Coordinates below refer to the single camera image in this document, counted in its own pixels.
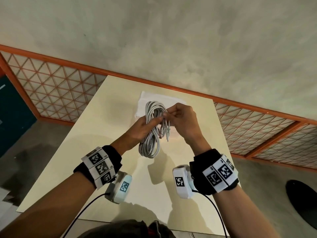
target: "bundle of cables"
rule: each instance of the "bundle of cables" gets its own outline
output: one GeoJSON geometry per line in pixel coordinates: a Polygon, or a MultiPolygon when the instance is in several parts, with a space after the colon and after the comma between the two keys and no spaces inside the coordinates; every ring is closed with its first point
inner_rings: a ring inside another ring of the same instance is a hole
{"type": "MultiPolygon", "coordinates": [[[[167,112],[164,104],[157,101],[147,102],[145,105],[146,123],[149,123],[153,118],[162,116],[164,112],[167,112]]],[[[159,129],[157,126],[154,127],[148,136],[139,144],[139,153],[150,159],[154,158],[160,150],[159,138],[163,138],[165,134],[168,141],[170,136],[170,122],[163,118],[161,128],[159,129]]]]}

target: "table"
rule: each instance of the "table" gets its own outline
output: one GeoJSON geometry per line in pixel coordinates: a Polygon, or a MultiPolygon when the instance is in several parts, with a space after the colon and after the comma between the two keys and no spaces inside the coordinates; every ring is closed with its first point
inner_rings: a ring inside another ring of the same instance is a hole
{"type": "MultiPolygon", "coordinates": [[[[142,91],[185,100],[196,112],[209,144],[232,162],[212,99],[108,76],[17,211],[24,212],[69,177],[85,154],[110,144],[127,131],[135,121],[142,91]]],[[[173,230],[224,235],[216,210],[204,196],[194,194],[186,200],[176,193],[172,169],[192,160],[192,150],[181,137],[169,142],[163,139],[161,151],[154,159],[142,157],[136,146],[123,155],[121,162],[121,171],[133,177],[126,201],[117,205],[101,197],[80,218],[104,222],[136,219],[146,224],[157,219],[173,230]]],[[[106,188],[107,185],[96,190],[87,203],[106,188]]]]}

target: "black wire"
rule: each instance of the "black wire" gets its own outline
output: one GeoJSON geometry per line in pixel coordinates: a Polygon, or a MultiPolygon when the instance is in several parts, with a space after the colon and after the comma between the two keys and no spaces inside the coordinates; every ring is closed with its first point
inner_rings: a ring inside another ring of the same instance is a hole
{"type": "Polygon", "coordinates": [[[227,232],[226,232],[226,228],[224,227],[224,222],[223,222],[223,220],[222,220],[222,218],[221,218],[221,215],[220,215],[220,213],[219,213],[219,211],[218,211],[216,205],[212,202],[212,200],[211,200],[208,196],[206,196],[206,195],[204,195],[204,194],[202,194],[202,193],[200,193],[200,194],[203,195],[203,196],[205,196],[205,197],[212,203],[212,205],[214,206],[214,208],[216,209],[216,211],[217,211],[217,213],[218,213],[218,216],[219,216],[219,218],[220,218],[220,220],[221,220],[222,227],[224,228],[224,235],[226,236],[226,238],[228,238],[227,232]]]}
{"type": "Polygon", "coordinates": [[[85,209],[88,208],[88,206],[90,206],[95,200],[97,200],[99,197],[101,196],[105,196],[105,195],[110,195],[110,193],[104,193],[102,195],[97,196],[96,198],[94,198],[88,205],[86,205],[85,208],[83,208],[83,210],[78,214],[78,216],[76,216],[76,218],[73,220],[73,222],[70,224],[69,228],[67,229],[67,231],[65,232],[65,234],[63,235],[62,238],[65,238],[65,236],[67,235],[67,233],[69,232],[70,228],[73,226],[73,224],[75,223],[75,221],[78,219],[78,217],[85,211],[85,209]]]}

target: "black oval object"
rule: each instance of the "black oval object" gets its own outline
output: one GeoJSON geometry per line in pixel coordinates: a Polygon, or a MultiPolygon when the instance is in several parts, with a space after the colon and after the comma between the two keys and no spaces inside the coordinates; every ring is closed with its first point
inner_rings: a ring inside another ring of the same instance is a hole
{"type": "Polygon", "coordinates": [[[285,188],[295,210],[308,224],[317,229],[317,192],[298,180],[287,181],[285,188]]]}

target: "person's left hand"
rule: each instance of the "person's left hand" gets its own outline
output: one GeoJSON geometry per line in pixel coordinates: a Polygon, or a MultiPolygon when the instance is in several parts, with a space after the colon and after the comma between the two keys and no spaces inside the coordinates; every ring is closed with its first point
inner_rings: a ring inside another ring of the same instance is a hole
{"type": "Polygon", "coordinates": [[[162,120],[163,117],[157,117],[146,124],[145,116],[139,118],[131,128],[114,141],[111,146],[114,147],[120,155],[123,155],[124,152],[139,144],[162,120]]]}

